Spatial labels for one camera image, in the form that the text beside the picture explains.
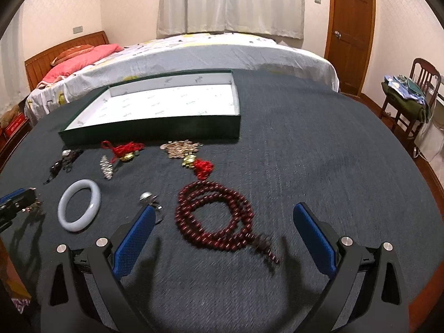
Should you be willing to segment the brown teddy bear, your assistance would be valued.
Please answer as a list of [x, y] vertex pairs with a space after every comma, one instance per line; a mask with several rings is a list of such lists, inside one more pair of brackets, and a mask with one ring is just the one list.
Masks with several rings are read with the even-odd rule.
[[6, 111], [1, 116], [1, 128], [7, 128], [8, 125], [20, 114], [19, 105], [14, 105], [10, 110]]

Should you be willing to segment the white side curtain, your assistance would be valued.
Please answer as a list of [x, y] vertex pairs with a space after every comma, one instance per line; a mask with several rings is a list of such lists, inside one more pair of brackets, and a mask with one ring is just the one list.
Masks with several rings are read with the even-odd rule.
[[1, 114], [28, 94], [20, 20], [13, 19], [1, 38]]

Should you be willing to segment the bed with patterned sheet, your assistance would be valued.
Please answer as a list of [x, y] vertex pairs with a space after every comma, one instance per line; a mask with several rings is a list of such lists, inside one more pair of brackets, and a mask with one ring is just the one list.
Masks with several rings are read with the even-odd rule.
[[204, 69], [281, 72], [339, 91], [333, 65], [315, 53], [257, 35], [199, 33], [123, 47], [123, 51], [112, 53], [53, 85], [35, 87], [26, 98], [24, 113], [35, 124], [61, 105], [99, 87], [157, 74]]

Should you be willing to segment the grey wall socket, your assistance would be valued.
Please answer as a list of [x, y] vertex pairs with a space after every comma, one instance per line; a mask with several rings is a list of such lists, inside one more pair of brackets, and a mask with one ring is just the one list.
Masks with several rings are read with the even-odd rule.
[[73, 33], [77, 34], [77, 33], [81, 33], [83, 31], [83, 27], [82, 26], [76, 26], [73, 28]]

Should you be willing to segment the pile of clothes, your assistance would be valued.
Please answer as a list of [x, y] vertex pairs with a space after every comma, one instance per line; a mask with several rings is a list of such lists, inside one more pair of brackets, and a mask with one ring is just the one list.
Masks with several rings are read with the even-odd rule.
[[432, 112], [425, 94], [408, 77], [385, 75], [382, 89], [388, 103], [400, 110], [404, 117], [428, 123]]

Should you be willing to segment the dark green tray box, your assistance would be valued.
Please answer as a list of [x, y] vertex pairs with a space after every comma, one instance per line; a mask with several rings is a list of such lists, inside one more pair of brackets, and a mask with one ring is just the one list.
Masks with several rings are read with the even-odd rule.
[[59, 136], [73, 147], [103, 141], [236, 141], [240, 125], [233, 71], [177, 71], [93, 90]]

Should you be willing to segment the dark wooden nightstand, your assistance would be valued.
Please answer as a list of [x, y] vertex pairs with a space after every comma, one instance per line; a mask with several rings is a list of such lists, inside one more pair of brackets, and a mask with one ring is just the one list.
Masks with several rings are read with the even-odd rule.
[[1, 148], [0, 169], [3, 170], [7, 161], [11, 158], [15, 149], [20, 145], [23, 139], [30, 133], [32, 126], [28, 118], [17, 127], [17, 130], [6, 140], [5, 145]]

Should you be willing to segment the red gift boxes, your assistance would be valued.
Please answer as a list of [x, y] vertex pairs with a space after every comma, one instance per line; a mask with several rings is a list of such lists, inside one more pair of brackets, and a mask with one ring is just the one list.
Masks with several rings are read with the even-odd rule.
[[8, 124], [8, 126], [4, 129], [4, 135], [6, 138], [10, 138], [15, 131], [17, 131], [20, 126], [25, 123], [26, 116], [24, 113], [19, 113], [12, 121]]

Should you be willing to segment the red knot gold figurine charm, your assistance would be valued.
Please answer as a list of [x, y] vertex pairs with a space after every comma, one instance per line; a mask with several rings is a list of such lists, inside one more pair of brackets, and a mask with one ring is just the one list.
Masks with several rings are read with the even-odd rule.
[[184, 157], [182, 165], [193, 170], [198, 180], [208, 179], [214, 170], [214, 165], [210, 161], [202, 160], [192, 153]]

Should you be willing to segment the white jade bangle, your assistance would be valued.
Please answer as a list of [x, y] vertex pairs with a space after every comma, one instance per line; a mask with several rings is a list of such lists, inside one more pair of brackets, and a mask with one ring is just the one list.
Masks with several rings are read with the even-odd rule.
[[82, 179], [73, 182], [59, 199], [59, 224], [71, 233], [85, 230], [99, 212], [101, 200], [99, 185], [93, 180]]

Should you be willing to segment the wooden headboard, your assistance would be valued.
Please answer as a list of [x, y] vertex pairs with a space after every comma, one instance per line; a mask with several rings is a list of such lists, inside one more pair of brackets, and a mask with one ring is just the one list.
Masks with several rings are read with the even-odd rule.
[[72, 40], [57, 44], [54, 47], [48, 48], [45, 51], [27, 59], [25, 61], [26, 76], [29, 84], [29, 90], [33, 91], [42, 78], [52, 69], [51, 62], [69, 48], [76, 47], [82, 44], [91, 44], [98, 46], [101, 44], [108, 44], [109, 39], [105, 31], [94, 32], [88, 35], [83, 35]]

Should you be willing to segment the dark grey table cloth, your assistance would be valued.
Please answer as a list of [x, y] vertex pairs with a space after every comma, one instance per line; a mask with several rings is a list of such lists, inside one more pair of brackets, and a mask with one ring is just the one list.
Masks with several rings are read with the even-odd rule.
[[[59, 131], [86, 98], [58, 108], [31, 130], [1, 172], [1, 193], [34, 187], [38, 215], [21, 213], [1, 234], [30, 294], [41, 300], [56, 247], [88, 247], [130, 221], [139, 197], [158, 195], [164, 220], [122, 281], [130, 300], [158, 332], [293, 332], [319, 298], [327, 278], [316, 268], [293, 224], [303, 201], [341, 235], [377, 247], [390, 242], [413, 301], [443, 261], [443, 220], [432, 193], [400, 142], [365, 105], [320, 84], [283, 74], [235, 71], [241, 107], [235, 143], [204, 143], [211, 179], [249, 200], [253, 228], [271, 238], [279, 265], [249, 248], [198, 249], [174, 221], [180, 189], [193, 173], [158, 145], [146, 147], [110, 180], [100, 147], [86, 150], [69, 173], [49, 180], [63, 143]], [[102, 200], [83, 231], [57, 218], [75, 181], [99, 185]]]

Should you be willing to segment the brown wooden door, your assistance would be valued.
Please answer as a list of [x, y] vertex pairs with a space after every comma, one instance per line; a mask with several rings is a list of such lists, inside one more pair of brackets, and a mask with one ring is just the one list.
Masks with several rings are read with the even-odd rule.
[[325, 58], [336, 69], [340, 92], [361, 94], [374, 29], [375, 0], [331, 0]]

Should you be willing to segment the pink folded blanket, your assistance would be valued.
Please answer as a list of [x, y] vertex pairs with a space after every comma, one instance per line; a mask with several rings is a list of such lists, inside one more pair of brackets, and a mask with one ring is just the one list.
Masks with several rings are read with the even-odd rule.
[[95, 48], [89, 53], [84, 53], [72, 59], [68, 59], [53, 67], [42, 78], [36, 88], [43, 89], [53, 85], [54, 83], [69, 77], [88, 65], [93, 65], [99, 60], [111, 56], [112, 53], [119, 53], [121, 51], [123, 51], [123, 48], [118, 44], [102, 44], [95, 46]]

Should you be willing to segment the red tassel gold charm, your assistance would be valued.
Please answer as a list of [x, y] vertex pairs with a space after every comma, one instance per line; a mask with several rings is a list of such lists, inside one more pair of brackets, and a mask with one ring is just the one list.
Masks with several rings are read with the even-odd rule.
[[113, 146], [110, 141], [103, 141], [101, 143], [102, 149], [111, 150], [113, 153], [113, 158], [111, 159], [111, 163], [115, 163], [118, 159], [123, 158], [128, 153], [134, 153], [135, 151], [140, 151], [145, 148], [143, 143], [129, 142], [120, 144], [117, 146]]

